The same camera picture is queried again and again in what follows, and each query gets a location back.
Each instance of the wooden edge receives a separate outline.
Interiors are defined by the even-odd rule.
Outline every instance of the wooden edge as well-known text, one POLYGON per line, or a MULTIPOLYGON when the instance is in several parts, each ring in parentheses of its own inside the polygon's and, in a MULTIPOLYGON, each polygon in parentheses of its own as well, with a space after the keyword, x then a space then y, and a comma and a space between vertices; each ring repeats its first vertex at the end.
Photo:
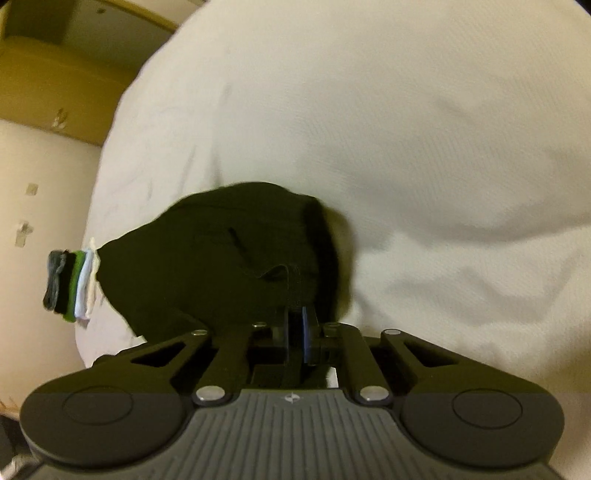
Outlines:
POLYGON ((98 0, 101 3, 108 4, 112 7, 118 8, 123 10, 131 15, 136 17, 142 18, 163 30, 169 31, 170 33, 174 33, 178 29, 178 24, 175 22, 168 20, 167 18, 162 17, 150 10, 141 7, 139 5, 133 4, 126 0, 98 0))
POLYGON ((6 5, 0 8, 0 40, 4 38, 4 32, 6 29, 6 22, 8 20, 8 12, 10 10, 10 4, 12 2, 9 1, 6 5))

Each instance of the ribbed gray panel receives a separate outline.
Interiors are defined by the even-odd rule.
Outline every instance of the ribbed gray panel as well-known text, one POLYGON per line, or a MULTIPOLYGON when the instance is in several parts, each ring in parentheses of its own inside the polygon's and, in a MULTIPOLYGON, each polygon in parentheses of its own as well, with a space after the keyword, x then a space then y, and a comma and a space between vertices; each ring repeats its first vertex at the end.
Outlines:
POLYGON ((110 473, 44 466, 31 480, 559 480, 534 465, 503 473, 449 466, 417 449, 380 408, 340 390, 243 391, 231 405, 198 410, 168 450, 110 473))

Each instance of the gray folded cloth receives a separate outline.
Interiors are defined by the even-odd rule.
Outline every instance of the gray folded cloth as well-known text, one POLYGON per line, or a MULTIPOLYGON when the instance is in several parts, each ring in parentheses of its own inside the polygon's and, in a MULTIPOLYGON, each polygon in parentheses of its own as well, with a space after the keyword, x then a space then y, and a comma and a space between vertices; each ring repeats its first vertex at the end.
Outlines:
POLYGON ((54 250, 47 258, 47 289, 43 297, 43 306, 53 312, 60 292, 60 273, 66 265, 67 250, 54 250))

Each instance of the dark green garment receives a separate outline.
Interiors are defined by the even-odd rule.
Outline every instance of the dark green garment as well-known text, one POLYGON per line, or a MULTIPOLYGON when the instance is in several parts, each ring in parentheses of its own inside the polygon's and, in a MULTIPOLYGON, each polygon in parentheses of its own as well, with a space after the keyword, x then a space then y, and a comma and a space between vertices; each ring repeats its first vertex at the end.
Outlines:
POLYGON ((68 309, 64 315, 64 320, 67 322, 74 323, 76 316, 74 314, 74 308, 76 307, 76 289, 78 287, 78 279, 80 278, 80 272, 84 266, 84 260, 86 254, 84 252, 73 252, 76 254, 76 261, 74 262, 74 269, 72 270, 72 277, 70 279, 70 295, 68 297, 68 309))
POLYGON ((149 342, 278 324, 287 306, 335 319, 338 263, 322 206, 273 184, 191 195, 98 254, 106 298, 149 342))

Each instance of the bed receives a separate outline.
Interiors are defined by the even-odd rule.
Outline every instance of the bed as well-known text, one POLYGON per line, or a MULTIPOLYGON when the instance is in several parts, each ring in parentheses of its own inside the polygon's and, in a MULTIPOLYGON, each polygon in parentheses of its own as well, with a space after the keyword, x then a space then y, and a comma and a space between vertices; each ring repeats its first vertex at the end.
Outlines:
MULTIPOLYGON (((342 321, 545 386, 589 478, 590 44, 569 0, 212 2, 124 94, 86 240, 240 181, 316 196, 352 231, 342 321)), ((102 295, 76 340, 143 341, 102 295)))

